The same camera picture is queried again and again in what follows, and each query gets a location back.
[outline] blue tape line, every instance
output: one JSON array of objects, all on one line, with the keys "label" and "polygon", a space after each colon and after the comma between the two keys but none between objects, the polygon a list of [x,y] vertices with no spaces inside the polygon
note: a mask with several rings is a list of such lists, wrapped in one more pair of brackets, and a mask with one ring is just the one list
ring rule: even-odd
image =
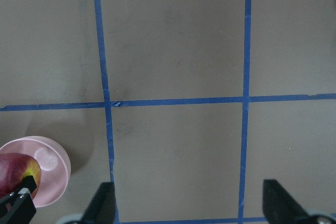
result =
[{"label": "blue tape line", "polygon": [[97,38],[98,38],[98,49],[99,49],[99,61],[100,61],[100,72],[101,81],[104,94],[104,107],[106,116],[106,132],[107,132],[107,142],[108,142],[108,152],[109,152],[109,164],[110,164],[110,178],[113,178],[113,160],[114,160],[114,148],[113,148],[113,131],[112,131],[112,113],[110,106],[110,91],[109,82],[106,69],[106,55],[105,55],[105,44],[104,44],[104,32],[103,32],[103,19],[101,12],[101,1],[94,0],[94,11],[96,12],[96,25],[97,25]]},{"label": "blue tape line", "polygon": [[113,101],[111,102],[111,106],[112,107],[159,106],[159,105],[180,105],[180,104],[204,104],[204,103],[233,103],[242,101],[243,97],[162,99],[162,100]]},{"label": "blue tape line", "polygon": [[250,82],[250,43],[251,43],[251,0],[245,0],[243,116],[241,121],[242,146],[240,149],[238,224],[243,224],[244,222],[248,104],[249,104],[249,82]]},{"label": "blue tape line", "polygon": [[[265,217],[243,218],[243,222],[265,222]],[[238,218],[227,219],[205,219],[205,220],[163,220],[144,222],[122,222],[122,224],[216,224],[216,223],[237,223]]]},{"label": "blue tape line", "polygon": [[244,218],[244,222],[263,222],[263,221],[266,221],[265,217]]},{"label": "blue tape line", "polygon": [[69,109],[93,109],[93,108],[104,108],[104,103],[79,102],[79,103],[8,105],[3,108],[0,108],[0,111],[69,110]]},{"label": "blue tape line", "polygon": [[290,95],[269,95],[250,97],[250,102],[280,102],[280,101],[305,101],[305,100],[328,100],[336,99],[336,93],[329,94],[290,94]]},{"label": "blue tape line", "polygon": [[122,224],[215,224],[215,223],[235,223],[237,218],[228,219],[206,219],[206,220],[161,220],[144,222],[122,222]]}]

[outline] black plastic part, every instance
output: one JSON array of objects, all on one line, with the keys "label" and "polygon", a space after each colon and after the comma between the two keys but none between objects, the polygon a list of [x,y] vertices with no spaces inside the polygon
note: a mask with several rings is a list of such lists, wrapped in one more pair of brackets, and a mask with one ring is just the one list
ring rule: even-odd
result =
[{"label": "black plastic part", "polygon": [[116,214],[115,203],[114,183],[101,183],[80,222],[85,224],[112,224]]},{"label": "black plastic part", "polygon": [[263,212],[270,224],[305,222],[309,215],[275,180],[265,179],[262,194]]},{"label": "black plastic part", "polygon": [[11,209],[0,218],[0,224],[28,224],[36,213],[30,194],[18,196]]},{"label": "black plastic part", "polygon": [[36,213],[29,193],[18,194],[22,188],[32,193],[36,188],[33,176],[25,177],[11,194],[0,199],[0,224],[28,224]]}]

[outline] apple skin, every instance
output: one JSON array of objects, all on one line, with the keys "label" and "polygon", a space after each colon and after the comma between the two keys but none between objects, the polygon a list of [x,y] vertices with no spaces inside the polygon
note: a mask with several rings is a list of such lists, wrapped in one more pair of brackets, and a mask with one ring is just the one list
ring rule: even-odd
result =
[{"label": "apple skin", "polygon": [[41,168],[33,157],[22,153],[0,154],[0,198],[13,192],[26,176],[34,177],[37,188],[31,194],[34,198],[41,182]]}]

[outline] pink plastic cup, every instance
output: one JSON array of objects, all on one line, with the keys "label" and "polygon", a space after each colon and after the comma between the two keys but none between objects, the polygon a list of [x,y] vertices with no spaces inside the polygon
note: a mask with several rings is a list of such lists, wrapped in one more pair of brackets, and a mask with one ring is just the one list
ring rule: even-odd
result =
[{"label": "pink plastic cup", "polygon": [[33,199],[35,207],[56,202],[65,192],[71,173],[66,151],[54,140],[27,136],[8,142],[0,153],[23,153],[34,157],[41,167],[41,183]]}]

